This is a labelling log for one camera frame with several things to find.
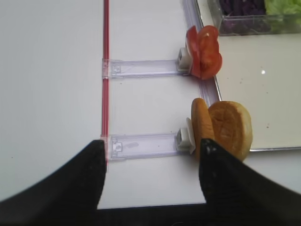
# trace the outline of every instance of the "lettuce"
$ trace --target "lettuce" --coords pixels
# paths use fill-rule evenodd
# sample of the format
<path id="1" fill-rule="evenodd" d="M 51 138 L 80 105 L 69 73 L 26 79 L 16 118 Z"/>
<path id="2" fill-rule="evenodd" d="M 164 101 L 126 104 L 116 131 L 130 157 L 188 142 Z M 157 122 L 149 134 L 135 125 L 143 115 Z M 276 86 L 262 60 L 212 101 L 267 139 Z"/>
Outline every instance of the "lettuce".
<path id="1" fill-rule="evenodd" d="M 268 15 L 301 13 L 301 0 L 265 0 Z"/>

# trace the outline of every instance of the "red tomato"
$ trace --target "red tomato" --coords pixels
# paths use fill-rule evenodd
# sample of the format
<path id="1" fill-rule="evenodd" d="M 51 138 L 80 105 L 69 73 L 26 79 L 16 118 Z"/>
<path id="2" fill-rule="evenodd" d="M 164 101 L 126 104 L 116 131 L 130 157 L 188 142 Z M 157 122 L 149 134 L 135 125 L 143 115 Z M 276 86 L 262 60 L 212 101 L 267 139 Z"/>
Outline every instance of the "red tomato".
<path id="1" fill-rule="evenodd" d="M 220 45 L 218 41 L 209 36 L 202 38 L 198 43 L 198 49 L 202 51 L 220 52 Z"/>
<path id="2" fill-rule="evenodd" d="M 218 38 L 218 30 L 214 26 L 205 26 L 198 33 L 198 40 L 201 40 L 204 37 L 210 37 L 213 40 Z"/>
<path id="3" fill-rule="evenodd" d="M 222 67 L 222 56 L 217 38 L 218 30 L 213 26 L 205 26 L 198 33 L 201 79 L 214 77 Z"/>
<path id="4" fill-rule="evenodd" d="M 217 41 L 218 30 L 205 26 L 199 33 L 195 26 L 187 33 L 187 48 L 192 56 L 190 74 L 201 79 L 214 77 L 222 66 L 222 56 Z"/>
<path id="5" fill-rule="evenodd" d="M 222 56 L 220 53 L 204 53 L 200 59 L 201 79 L 214 77 L 222 67 Z"/>

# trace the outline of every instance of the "toasted bread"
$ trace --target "toasted bread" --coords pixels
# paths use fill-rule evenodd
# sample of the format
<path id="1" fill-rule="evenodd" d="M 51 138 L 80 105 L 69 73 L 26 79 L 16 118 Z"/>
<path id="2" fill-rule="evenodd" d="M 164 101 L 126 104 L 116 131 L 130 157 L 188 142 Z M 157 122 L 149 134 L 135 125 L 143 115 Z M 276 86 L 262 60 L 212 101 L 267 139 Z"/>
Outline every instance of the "toasted bread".
<path id="1" fill-rule="evenodd" d="M 253 140 L 249 112 L 241 104 L 232 101 L 216 102 L 208 110 L 216 142 L 243 161 Z"/>
<path id="2" fill-rule="evenodd" d="M 191 121 L 196 142 L 195 157 L 199 161 L 201 139 L 211 138 L 214 140 L 214 130 L 208 107 L 206 105 L 206 102 L 201 98 L 194 99 L 192 102 Z"/>

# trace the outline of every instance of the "shredded purple cabbage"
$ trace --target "shredded purple cabbage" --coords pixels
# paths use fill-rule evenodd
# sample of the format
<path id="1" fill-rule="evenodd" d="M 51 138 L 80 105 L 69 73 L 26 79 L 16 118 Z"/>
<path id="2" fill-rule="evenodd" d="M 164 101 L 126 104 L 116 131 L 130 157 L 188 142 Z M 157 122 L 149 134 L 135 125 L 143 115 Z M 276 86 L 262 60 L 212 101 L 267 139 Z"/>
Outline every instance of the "shredded purple cabbage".
<path id="1" fill-rule="evenodd" d="M 266 15 L 264 0 L 220 0 L 226 16 Z"/>

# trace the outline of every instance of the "red line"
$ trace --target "red line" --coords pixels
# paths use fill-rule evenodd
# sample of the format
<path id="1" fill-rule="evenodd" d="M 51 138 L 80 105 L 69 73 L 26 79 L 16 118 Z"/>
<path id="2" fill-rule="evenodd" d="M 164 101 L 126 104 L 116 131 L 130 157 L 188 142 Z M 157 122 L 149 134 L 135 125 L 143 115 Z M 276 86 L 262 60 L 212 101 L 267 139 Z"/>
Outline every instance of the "red line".
<path id="1" fill-rule="evenodd" d="M 109 0 L 103 1 L 103 106 L 102 106 L 102 136 L 109 135 L 109 79 L 108 63 L 109 53 Z"/>

